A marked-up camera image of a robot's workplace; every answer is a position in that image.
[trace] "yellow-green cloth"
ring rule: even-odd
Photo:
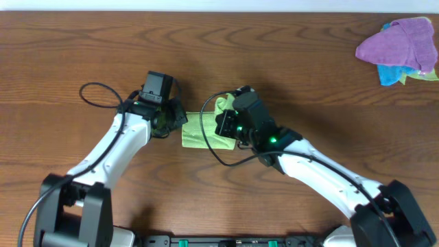
[[[217,127],[215,117],[224,110],[232,110],[233,100],[235,98],[231,94],[228,94],[227,99],[220,97],[215,102],[215,111],[203,112],[203,127],[212,148],[226,150],[235,148],[236,140],[215,134]],[[207,148],[201,133],[200,113],[187,113],[187,123],[183,124],[181,137],[182,146],[185,148]]]
[[[414,79],[418,79],[418,80],[427,80],[427,81],[438,81],[439,80],[434,69],[431,73],[426,73],[426,74],[419,74],[418,71],[415,73],[409,74],[409,75],[406,73],[403,73],[403,76],[401,76],[399,81],[404,85],[405,85],[405,79],[407,78],[407,76],[414,78]]]

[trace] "wood grain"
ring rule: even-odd
[[[105,82],[126,97],[149,70],[180,80],[188,111],[217,91],[252,85],[277,121],[325,154],[408,185],[439,233],[439,84],[382,87],[376,66],[354,56],[381,25],[410,16],[0,12],[1,245],[15,245],[42,179],[65,174],[112,121],[112,110],[81,101],[79,87]],[[439,27],[438,15],[428,17]],[[114,103],[101,90],[87,96]],[[223,167],[208,150],[182,148],[180,136],[135,156],[113,193],[115,224],[145,234],[284,235],[347,223],[297,180],[257,161]]]

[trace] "green connector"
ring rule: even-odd
[[[180,240],[178,242],[178,247],[188,247],[188,246],[189,246],[189,241],[187,241],[187,240]]]
[[[268,247],[277,247],[277,241],[269,241]]]

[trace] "purple towel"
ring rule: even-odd
[[[366,39],[355,52],[373,64],[408,66],[430,73],[438,61],[433,25],[426,18],[400,19],[391,27]]]

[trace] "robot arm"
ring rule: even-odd
[[[378,188],[382,185],[381,183],[364,178],[346,169],[344,166],[336,163],[319,152],[306,139],[294,141],[285,148],[285,151],[299,152],[313,156],[340,170],[353,179],[357,184],[363,185],[365,190],[373,198],[380,194]],[[302,181],[317,191],[329,202],[334,204],[347,218],[351,218],[352,215],[355,214],[355,207],[357,205],[367,205],[369,203],[369,200],[348,181],[313,160],[284,154],[278,158],[278,161],[283,172],[292,178]]]
[[[172,84],[178,86],[171,76],[149,72],[142,91],[133,92],[119,106],[108,132],[83,161],[67,172],[67,176],[84,171],[104,153],[118,133],[122,112],[125,112],[123,132],[91,171],[74,178],[72,183],[55,190],[41,202],[37,212],[34,246],[134,245],[136,237],[132,231],[112,225],[111,189],[132,157],[151,137],[165,138],[187,122],[180,96],[169,99]],[[41,185],[40,194],[63,179],[64,176],[48,175]],[[64,206],[74,204],[83,208],[82,217],[64,212]]]
[[[121,113],[115,116],[110,130],[104,135],[101,141],[93,148],[90,154],[81,163],[67,172],[67,175],[74,175],[86,169],[106,149],[107,145],[114,139],[120,124]],[[123,127],[123,134],[117,140],[115,146],[108,155],[90,172],[75,178],[75,183],[92,186],[95,183],[102,183],[106,188],[113,189],[116,182],[126,170],[132,157],[150,140],[151,121],[141,115],[126,113],[126,123]]]
[[[277,126],[249,86],[234,95],[234,110],[216,117],[215,133],[251,145],[264,165],[309,185],[350,219],[352,229],[337,229],[324,247],[396,246],[392,234],[402,246],[434,245],[436,236],[405,185],[394,180],[383,186],[364,178],[317,151],[297,132]],[[383,218],[390,222],[387,226]]]

